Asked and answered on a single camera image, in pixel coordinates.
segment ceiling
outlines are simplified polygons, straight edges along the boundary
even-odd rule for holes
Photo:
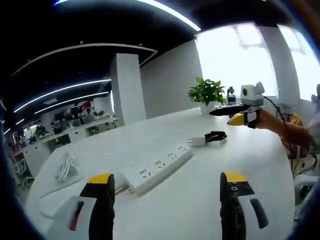
[[[136,0],[69,0],[55,6],[54,2],[11,0],[6,1],[2,7],[6,11],[2,22],[8,23],[4,26],[2,45],[5,67],[1,69],[1,80],[5,84],[0,88],[3,104],[7,108],[6,118],[34,118],[34,112],[43,108],[43,102],[54,96],[30,104],[18,114],[12,112],[21,104],[52,90],[109,78],[110,63],[116,53],[137,54],[143,66],[172,48],[192,40],[197,33],[167,12]],[[270,1],[158,2],[178,11],[202,31],[247,21],[271,26],[291,23],[290,18]],[[92,46],[102,43],[148,49]],[[110,90],[111,86],[101,87],[97,84],[73,88],[60,92],[56,97],[62,101],[105,89]]]

